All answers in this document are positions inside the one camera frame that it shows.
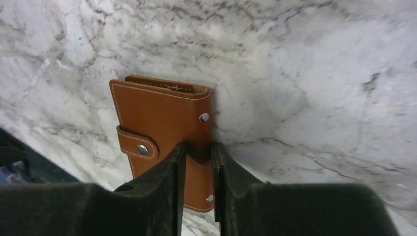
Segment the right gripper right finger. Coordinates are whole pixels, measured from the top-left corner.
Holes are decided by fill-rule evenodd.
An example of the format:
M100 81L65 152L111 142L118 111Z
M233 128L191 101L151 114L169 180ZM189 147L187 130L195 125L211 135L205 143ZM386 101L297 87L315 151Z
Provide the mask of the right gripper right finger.
M383 201L356 183L262 182L211 144L214 215L223 236L396 236Z

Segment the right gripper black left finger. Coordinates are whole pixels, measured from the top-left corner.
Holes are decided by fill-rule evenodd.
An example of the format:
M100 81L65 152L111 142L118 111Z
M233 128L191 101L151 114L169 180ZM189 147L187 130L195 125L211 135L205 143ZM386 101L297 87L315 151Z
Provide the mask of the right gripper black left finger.
M94 183L0 187L3 236L179 236L186 145L139 177L108 191Z

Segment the brown leather card holder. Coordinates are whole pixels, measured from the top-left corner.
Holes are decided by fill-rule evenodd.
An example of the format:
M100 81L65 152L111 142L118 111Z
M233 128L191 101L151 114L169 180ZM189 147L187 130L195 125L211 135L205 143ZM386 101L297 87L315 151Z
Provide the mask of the brown leather card holder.
M120 150L138 177L186 143L184 206L213 208L210 90L205 86L129 75L109 87L119 119Z

